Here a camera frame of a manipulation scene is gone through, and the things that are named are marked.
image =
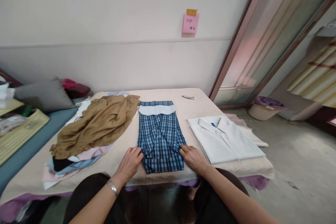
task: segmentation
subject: wall trim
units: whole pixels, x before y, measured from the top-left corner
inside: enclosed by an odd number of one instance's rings
[[[119,44],[148,44],[148,43],[180,43],[180,42],[203,42],[203,41],[230,41],[232,37],[210,37],[210,38],[179,38],[167,40],[139,40],[139,41],[115,41],[115,42],[94,42],[94,43],[69,43],[69,44],[33,44],[33,45],[0,45],[0,49],[16,48],[40,48],[40,47],[71,47],[71,46],[105,46]]]

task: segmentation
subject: pink sticky note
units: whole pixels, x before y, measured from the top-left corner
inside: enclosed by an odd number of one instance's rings
[[[186,13],[184,14],[183,19],[183,28],[182,33],[196,33],[198,26],[198,19],[200,14],[197,13],[196,16],[188,16]]]

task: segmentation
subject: curtain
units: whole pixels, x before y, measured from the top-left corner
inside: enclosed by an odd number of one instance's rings
[[[336,107],[336,38],[308,63],[287,90],[324,106]]]

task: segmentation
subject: hand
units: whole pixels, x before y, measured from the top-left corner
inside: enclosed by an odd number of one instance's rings
[[[115,172],[115,174],[110,178],[112,183],[120,192],[121,188],[136,174],[138,171],[140,162],[143,158],[143,154],[140,153],[141,148],[133,147],[126,151],[125,156]]]
[[[181,145],[180,154],[187,166],[202,177],[204,177],[207,169],[212,167],[194,146]]]

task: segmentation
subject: blue plaid shorts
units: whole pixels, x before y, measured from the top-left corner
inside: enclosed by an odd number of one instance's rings
[[[142,148],[147,174],[183,170],[179,150],[186,141],[173,102],[140,102],[139,114],[137,146]]]

